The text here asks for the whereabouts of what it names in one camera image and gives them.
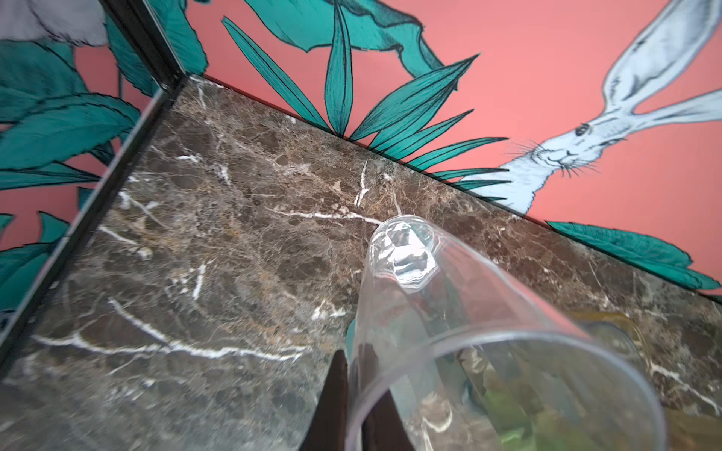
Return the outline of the clear tall plastic tumbler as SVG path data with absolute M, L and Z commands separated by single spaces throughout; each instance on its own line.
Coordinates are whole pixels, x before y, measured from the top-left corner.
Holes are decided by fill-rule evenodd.
M 378 357 L 360 382 L 360 347 Z M 414 450 L 502 450 L 479 398 L 509 390 L 601 450 L 665 450 L 663 409 L 646 377 L 488 257 L 420 217 L 372 233 L 351 352 L 345 446 L 385 391 Z

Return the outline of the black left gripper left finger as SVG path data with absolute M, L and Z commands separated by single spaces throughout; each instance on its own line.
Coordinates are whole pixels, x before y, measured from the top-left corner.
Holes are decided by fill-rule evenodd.
M 348 362 L 337 350 L 331 360 L 325 384 L 306 437 L 299 451 L 343 451 L 349 398 Z

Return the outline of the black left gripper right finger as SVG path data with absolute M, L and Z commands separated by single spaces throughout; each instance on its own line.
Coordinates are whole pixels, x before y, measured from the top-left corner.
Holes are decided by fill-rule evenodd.
M 364 343 L 360 347 L 360 382 L 368 385 L 378 370 L 379 360 L 372 344 Z M 393 396 L 389 390 L 375 402 L 362 425 L 362 450 L 413 451 L 397 411 Z

